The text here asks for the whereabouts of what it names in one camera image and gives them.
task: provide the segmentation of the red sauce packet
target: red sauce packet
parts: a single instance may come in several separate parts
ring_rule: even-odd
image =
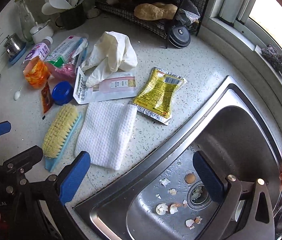
[[[48,82],[46,83],[45,87],[41,90],[41,101],[43,106],[43,113],[45,114],[54,104],[54,100],[51,96]]]

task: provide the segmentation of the yellow packet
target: yellow packet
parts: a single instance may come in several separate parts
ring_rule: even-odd
[[[173,95],[185,83],[185,78],[154,67],[148,83],[132,104],[137,106],[139,112],[168,125],[172,118]]]

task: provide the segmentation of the sink drain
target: sink drain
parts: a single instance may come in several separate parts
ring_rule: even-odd
[[[187,196],[190,208],[200,210],[207,207],[211,203],[211,197],[201,181],[194,184]]]

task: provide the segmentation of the white ceramic pot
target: white ceramic pot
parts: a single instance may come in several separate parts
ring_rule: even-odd
[[[30,33],[32,35],[35,44],[40,43],[47,36],[49,37],[53,36],[54,30],[48,25],[49,21],[50,20],[40,24],[36,22],[36,25],[30,30]]]

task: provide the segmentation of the stainless steel sink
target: stainless steel sink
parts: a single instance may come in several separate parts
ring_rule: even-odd
[[[264,179],[276,208],[278,167],[282,165],[279,148],[257,108],[228,76],[171,138],[124,176],[77,205],[76,212],[104,239],[195,239],[218,209],[193,168],[193,153],[198,149],[211,155],[226,174],[243,181]],[[197,177],[191,185],[185,182],[188,173]],[[166,186],[160,184],[164,178],[171,181]],[[201,196],[191,199],[198,186]],[[172,188],[176,195],[168,192]],[[160,203],[169,206],[183,200],[188,206],[179,207],[177,213],[160,216],[155,211]],[[185,221],[196,216],[203,220],[190,230]]]

